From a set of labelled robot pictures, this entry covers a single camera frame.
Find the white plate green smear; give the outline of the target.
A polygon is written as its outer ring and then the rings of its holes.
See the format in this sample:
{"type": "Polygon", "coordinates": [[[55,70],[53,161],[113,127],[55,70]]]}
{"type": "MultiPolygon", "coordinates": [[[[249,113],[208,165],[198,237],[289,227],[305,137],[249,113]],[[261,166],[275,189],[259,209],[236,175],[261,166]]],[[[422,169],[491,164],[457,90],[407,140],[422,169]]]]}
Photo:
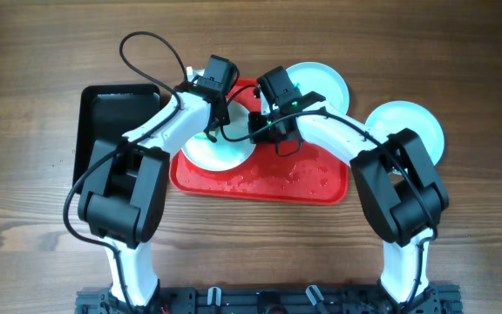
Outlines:
{"type": "MultiPolygon", "coordinates": [[[[232,102],[228,107],[230,124],[224,126],[228,138],[240,138],[248,134],[249,110],[240,103],[232,102]]],[[[196,167],[208,171],[227,171],[246,161],[255,149],[250,140],[230,142],[224,139],[220,129],[215,129],[215,143],[203,134],[197,134],[181,148],[182,153],[196,167]]]]}

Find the light blue plate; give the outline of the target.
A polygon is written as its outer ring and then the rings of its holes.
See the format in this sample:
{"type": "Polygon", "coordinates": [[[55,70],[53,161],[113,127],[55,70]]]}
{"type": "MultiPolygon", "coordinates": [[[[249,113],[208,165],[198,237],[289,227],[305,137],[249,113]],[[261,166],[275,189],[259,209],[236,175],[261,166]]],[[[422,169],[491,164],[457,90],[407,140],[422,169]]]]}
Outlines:
{"type": "Polygon", "coordinates": [[[421,138],[434,165],[443,156],[443,128],[430,111],[416,103],[394,100],[382,104],[370,114],[365,125],[391,133],[409,128],[421,138]]]}

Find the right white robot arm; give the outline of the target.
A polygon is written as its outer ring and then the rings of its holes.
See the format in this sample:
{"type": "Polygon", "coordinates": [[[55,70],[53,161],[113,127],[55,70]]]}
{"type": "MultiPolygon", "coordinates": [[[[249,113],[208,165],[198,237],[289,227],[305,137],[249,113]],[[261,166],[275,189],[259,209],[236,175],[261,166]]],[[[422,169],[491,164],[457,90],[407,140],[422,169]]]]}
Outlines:
{"type": "Polygon", "coordinates": [[[383,240],[380,284],[402,310],[429,285],[427,249],[438,237],[448,193],[417,133],[375,129],[340,113],[319,92],[304,93],[281,66],[257,79],[263,114],[249,118],[254,143],[295,136],[351,170],[363,214],[383,240]]]}

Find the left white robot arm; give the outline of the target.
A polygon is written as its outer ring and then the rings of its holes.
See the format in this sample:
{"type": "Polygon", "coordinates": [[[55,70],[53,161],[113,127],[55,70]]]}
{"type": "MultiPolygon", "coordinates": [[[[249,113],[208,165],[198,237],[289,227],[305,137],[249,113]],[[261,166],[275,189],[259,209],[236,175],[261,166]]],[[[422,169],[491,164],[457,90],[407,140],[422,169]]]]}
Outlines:
{"type": "Polygon", "coordinates": [[[216,142],[229,124],[227,95],[239,78],[231,61],[211,56],[201,75],[185,76],[172,97],[142,126],[119,141],[96,140],[88,168],[74,181],[78,218],[87,242],[101,246],[112,269],[112,287],[101,303],[115,311],[142,313],[156,301],[150,240],[161,221],[170,160],[194,136],[216,142]]]}

